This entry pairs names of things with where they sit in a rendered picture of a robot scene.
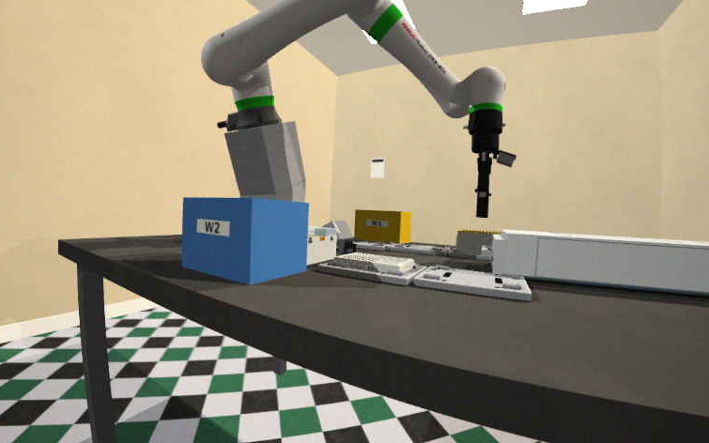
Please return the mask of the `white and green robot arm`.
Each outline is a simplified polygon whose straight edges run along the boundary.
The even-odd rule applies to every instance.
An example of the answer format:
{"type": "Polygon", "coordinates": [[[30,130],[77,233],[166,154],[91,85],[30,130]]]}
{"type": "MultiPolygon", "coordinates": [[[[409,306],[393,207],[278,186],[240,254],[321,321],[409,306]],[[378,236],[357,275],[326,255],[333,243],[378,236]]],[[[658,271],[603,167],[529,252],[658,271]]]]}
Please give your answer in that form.
{"type": "Polygon", "coordinates": [[[345,14],[403,64],[446,115],[462,118],[470,107],[469,124],[463,126],[470,135],[481,130],[502,133],[506,125],[502,123],[506,86],[502,73],[482,67],[460,81],[392,0],[280,0],[208,39],[201,52],[203,70],[213,82],[231,86],[238,109],[217,127],[233,131],[282,123],[274,106],[268,60],[345,14]]]}

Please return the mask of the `yellow bin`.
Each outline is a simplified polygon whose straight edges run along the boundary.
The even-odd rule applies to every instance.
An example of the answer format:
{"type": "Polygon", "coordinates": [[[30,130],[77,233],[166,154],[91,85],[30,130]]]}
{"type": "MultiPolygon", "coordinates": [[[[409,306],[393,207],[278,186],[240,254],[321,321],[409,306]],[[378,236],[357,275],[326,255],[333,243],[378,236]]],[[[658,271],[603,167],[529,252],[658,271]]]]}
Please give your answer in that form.
{"type": "Polygon", "coordinates": [[[355,209],[354,238],[410,243],[411,212],[355,209]]]}

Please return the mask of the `blue box labelled w2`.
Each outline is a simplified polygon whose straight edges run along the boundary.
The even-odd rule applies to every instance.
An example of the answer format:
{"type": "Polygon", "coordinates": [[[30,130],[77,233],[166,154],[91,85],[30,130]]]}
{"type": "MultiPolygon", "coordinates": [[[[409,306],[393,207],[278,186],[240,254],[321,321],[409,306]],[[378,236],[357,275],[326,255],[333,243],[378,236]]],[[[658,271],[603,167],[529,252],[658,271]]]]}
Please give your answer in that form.
{"type": "Polygon", "coordinates": [[[183,197],[182,266],[255,284],[307,269],[309,203],[183,197]]]}

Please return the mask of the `yellow plate with grid of dark holes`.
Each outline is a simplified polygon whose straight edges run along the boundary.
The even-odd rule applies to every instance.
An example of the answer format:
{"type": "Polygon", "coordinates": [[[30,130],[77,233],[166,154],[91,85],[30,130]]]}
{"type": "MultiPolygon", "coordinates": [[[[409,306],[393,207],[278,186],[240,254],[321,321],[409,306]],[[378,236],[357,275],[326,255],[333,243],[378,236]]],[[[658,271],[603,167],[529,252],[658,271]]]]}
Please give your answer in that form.
{"type": "Polygon", "coordinates": [[[463,253],[481,254],[482,245],[492,246],[493,234],[501,233],[473,230],[458,230],[456,236],[456,251],[463,253]]]}

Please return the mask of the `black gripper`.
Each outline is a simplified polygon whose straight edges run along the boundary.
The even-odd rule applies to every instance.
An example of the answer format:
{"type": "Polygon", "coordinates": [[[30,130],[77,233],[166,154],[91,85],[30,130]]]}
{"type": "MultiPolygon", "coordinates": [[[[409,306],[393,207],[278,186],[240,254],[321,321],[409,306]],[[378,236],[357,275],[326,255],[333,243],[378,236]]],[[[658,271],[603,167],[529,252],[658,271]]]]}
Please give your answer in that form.
{"type": "Polygon", "coordinates": [[[471,151],[479,154],[479,158],[477,158],[478,186],[475,189],[477,192],[476,217],[479,218],[486,218],[486,215],[488,217],[488,202],[489,196],[491,196],[489,175],[492,165],[492,158],[489,158],[489,154],[493,153],[493,150],[499,150],[499,139],[500,134],[494,130],[476,131],[471,135],[471,151]]]}

